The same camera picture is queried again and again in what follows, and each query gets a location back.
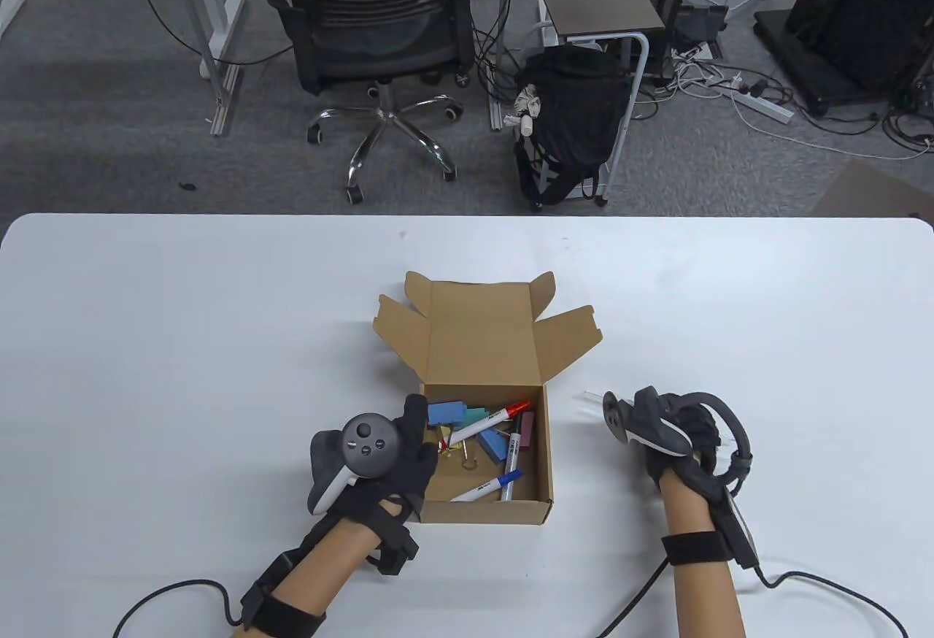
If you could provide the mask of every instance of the white table leg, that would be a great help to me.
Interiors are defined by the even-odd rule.
[[[506,0],[500,0],[500,9],[496,11],[496,16],[499,18],[500,13],[504,13],[506,7]],[[501,84],[500,71],[503,71],[503,58],[506,51],[506,23],[503,22],[500,26],[499,37],[496,42],[496,60],[495,60],[495,71],[490,71],[490,67],[487,67],[487,84],[490,86],[490,90],[487,92],[490,95],[490,128],[494,131],[500,131],[503,128],[503,104],[497,100],[495,92],[497,90],[494,83]]]
[[[636,64],[636,73],[633,75],[633,90],[630,91],[630,103],[626,106],[626,114],[620,121],[620,130],[617,132],[617,141],[613,144],[613,153],[610,155],[610,162],[607,164],[606,187],[600,193],[600,197],[606,201],[610,197],[610,190],[613,188],[613,181],[620,173],[620,164],[623,158],[623,147],[626,145],[626,134],[630,130],[630,122],[633,121],[633,110],[636,107],[636,98],[639,97],[639,88],[641,80],[645,74],[645,64],[648,61],[648,37],[642,33],[626,33],[620,35],[621,40],[634,39],[639,42],[639,64]]]
[[[224,134],[227,125],[227,117],[230,113],[231,101],[234,100],[234,91],[239,81],[240,66],[231,64],[226,67],[226,72],[221,77],[220,68],[214,61],[214,56],[210,50],[207,40],[207,33],[201,24],[198,16],[196,0],[182,0],[185,10],[188,11],[191,28],[197,41],[197,50],[201,52],[201,64],[207,67],[208,80],[211,82],[211,88],[214,90],[214,98],[217,103],[214,117],[208,120],[211,123],[211,135],[220,137]]]
[[[634,39],[639,42],[640,51],[639,64],[636,65],[636,72],[633,75],[633,90],[630,91],[630,101],[626,105],[626,113],[623,115],[623,118],[620,121],[620,127],[617,130],[617,140],[613,144],[613,152],[610,154],[609,161],[600,167],[600,178],[598,178],[596,194],[598,195],[598,198],[603,199],[602,204],[606,204],[605,201],[609,199],[610,190],[613,188],[613,182],[616,180],[617,174],[620,173],[620,164],[623,158],[623,147],[626,145],[626,135],[630,130],[630,122],[633,121],[633,110],[636,107],[636,98],[639,96],[641,80],[645,74],[645,64],[648,61],[649,48],[648,38],[642,33],[601,34],[597,37],[568,37],[566,41],[569,43],[583,43],[596,42],[607,39],[619,39],[623,41]],[[580,198],[583,196],[583,188],[578,185],[577,188],[571,191],[571,193],[568,195],[568,198]]]
[[[3,33],[7,31],[10,22],[16,17],[16,14],[19,13],[20,8],[23,7],[25,2],[26,0],[0,1],[0,37],[3,37]]]
[[[227,54],[227,48],[230,47],[231,40],[240,15],[243,13],[243,5],[246,0],[204,0],[204,9],[207,11],[207,18],[210,20],[213,34],[211,34],[208,45],[214,58],[224,58]],[[207,64],[201,61],[201,78],[209,80],[210,73],[207,70]]]

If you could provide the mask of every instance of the hand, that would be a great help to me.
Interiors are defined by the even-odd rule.
[[[672,424],[680,428],[694,448],[694,460],[690,458],[674,458],[654,448],[645,447],[645,470],[648,471],[656,485],[659,485],[663,472],[672,468],[675,474],[684,465],[700,464],[705,472],[713,472],[717,465],[717,447],[720,445],[720,433],[717,431],[717,422],[707,407],[702,404],[691,404],[671,414],[670,406],[677,400],[677,395],[661,395],[668,399],[668,414],[664,415]]]
[[[393,424],[399,431],[399,460],[383,477],[360,479],[344,488],[331,509],[345,518],[363,523],[381,502],[403,519],[421,511],[425,489],[438,467],[437,446],[422,442],[428,425],[428,400],[423,395],[406,397],[404,413],[393,419]]]

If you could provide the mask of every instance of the blue marker cap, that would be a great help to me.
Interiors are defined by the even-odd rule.
[[[514,470],[513,472],[507,472],[503,477],[500,477],[500,487],[504,488],[505,485],[508,485],[510,482],[516,482],[517,479],[522,477],[521,470]]]

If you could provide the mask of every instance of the open cardboard box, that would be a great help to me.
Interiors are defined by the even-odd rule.
[[[406,274],[406,297],[414,310],[380,295],[373,328],[416,372],[429,402],[497,410],[531,400],[535,412],[533,444],[520,453],[524,477],[514,487],[514,501],[499,501],[499,494],[450,501],[503,474],[503,465],[470,438],[467,455],[476,458],[477,468],[463,467],[463,451],[441,455],[422,521],[542,524],[547,518],[555,492],[544,384],[603,339],[590,305],[538,320],[554,296],[552,273],[531,283],[481,285],[431,281],[412,272]],[[426,431],[425,440],[437,437]]]

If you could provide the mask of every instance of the vr controller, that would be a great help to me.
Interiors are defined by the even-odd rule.
[[[319,431],[311,439],[308,511],[324,514],[347,485],[360,478],[382,477],[399,460],[399,431],[381,414],[361,414],[343,430]]]
[[[720,415],[733,432],[736,450],[730,457],[730,468],[720,475],[710,474],[697,461],[680,465],[677,471],[688,488],[700,494],[710,505],[711,520],[720,530],[733,557],[745,569],[757,567],[756,545],[743,521],[733,498],[738,494],[749,470],[753,454],[749,448],[749,437],[743,424],[731,408],[720,397],[709,392],[692,392],[687,395],[660,395],[655,388],[636,392],[633,401],[617,400],[613,392],[603,395],[603,419],[614,437],[621,442],[638,441],[674,458],[693,456],[694,444],[690,437],[677,425],[678,410],[702,404]],[[733,489],[728,486],[736,483]]]

